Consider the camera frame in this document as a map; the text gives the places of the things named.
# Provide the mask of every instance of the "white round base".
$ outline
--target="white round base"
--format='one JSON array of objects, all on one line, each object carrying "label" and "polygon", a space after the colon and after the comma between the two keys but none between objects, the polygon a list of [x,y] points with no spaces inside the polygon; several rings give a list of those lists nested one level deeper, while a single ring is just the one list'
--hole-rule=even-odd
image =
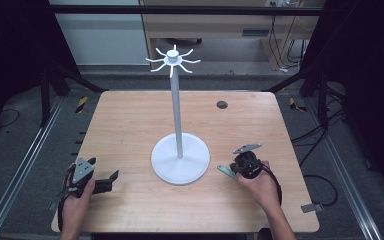
[{"label": "white round base", "polygon": [[185,185],[198,180],[210,164],[210,151],[197,136],[182,133],[183,157],[177,157],[176,134],[161,139],[152,150],[151,163],[164,181]]}]

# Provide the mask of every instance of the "white hooks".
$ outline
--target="white hooks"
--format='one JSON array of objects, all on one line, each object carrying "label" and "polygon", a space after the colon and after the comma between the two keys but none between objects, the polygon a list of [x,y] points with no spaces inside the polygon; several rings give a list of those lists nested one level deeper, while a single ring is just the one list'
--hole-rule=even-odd
[{"label": "white hooks", "polygon": [[164,62],[163,65],[161,65],[159,68],[157,69],[153,69],[151,70],[151,72],[158,72],[160,71],[163,67],[165,67],[166,65],[170,66],[170,78],[173,77],[173,67],[175,66],[180,66],[185,72],[187,73],[192,73],[192,71],[189,71],[188,69],[186,69],[183,65],[182,65],[182,62],[187,62],[187,63],[198,63],[198,62],[201,62],[201,60],[196,60],[196,61],[189,61],[189,60],[184,60],[183,57],[185,56],[188,56],[189,54],[191,54],[193,52],[193,49],[191,49],[189,52],[183,54],[183,55],[179,55],[179,52],[176,50],[176,45],[174,45],[173,49],[172,50],[169,50],[167,52],[167,54],[164,54],[162,53],[158,48],[155,48],[155,50],[157,50],[157,52],[161,55],[161,56],[164,56],[163,59],[157,59],[157,60],[151,60],[151,59],[148,59],[146,58],[147,61],[150,61],[150,62]]}]

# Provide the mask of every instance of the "white cabinet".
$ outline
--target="white cabinet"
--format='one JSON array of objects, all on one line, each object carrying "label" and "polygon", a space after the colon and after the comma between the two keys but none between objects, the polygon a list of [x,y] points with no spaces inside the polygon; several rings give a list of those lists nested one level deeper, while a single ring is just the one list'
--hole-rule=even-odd
[{"label": "white cabinet", "polygon": [[[52,5],[139,5],[137,0],[49,0]],[[56,14],[77,65],[149,65],[139,14]]]}]

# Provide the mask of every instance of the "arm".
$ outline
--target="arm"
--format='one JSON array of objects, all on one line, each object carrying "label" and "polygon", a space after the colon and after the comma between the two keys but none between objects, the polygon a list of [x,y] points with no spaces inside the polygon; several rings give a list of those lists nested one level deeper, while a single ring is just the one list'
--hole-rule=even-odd
[{"label": "arm", "polygon": [[[269,162],[264,161],[263,164],[270,168]],[[238,181],[251,192],[255,201],[263,208],[273,239],[296,239],[280,207],[276,185],[270,175],[261,171],[256,178],[246,179],[239,174]]]},{"label": "arm", "polygon": [[60,240],[79,239],[83,219],[89,209],[90,197],[95,189],[95,179],[91,178],[80,198],[69,196],[63,208],[63,226]]}]

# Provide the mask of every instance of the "white mug tree stand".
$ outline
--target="white mug tree stand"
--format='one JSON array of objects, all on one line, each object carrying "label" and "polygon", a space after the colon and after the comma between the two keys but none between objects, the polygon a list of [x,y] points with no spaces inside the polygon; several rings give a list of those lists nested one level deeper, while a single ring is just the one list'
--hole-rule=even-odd
[{"label": "white mug tree stand", "polygon": [[170,66],[175,133],[162,138],[155,145],[151,154],[151,164],[155,173],[162,180],[174,185],[186,185],[198,180],[207,171],[210,164],[210,151],[199,137],[182,132],[177,67],[180,66],[185,72],[192,73],[192,71],[187,70],[182,65],[182,62],[198,63],[201,60],[184,60],[182,57],[189,55],[193,50],[179,55],[176,45],[167,54],[162,53],[158,48],[156,50],[164,58],[146,60],[150,62],[164,62],[158,69],[151,70],[151,72],[159,71],[166,65]]}]

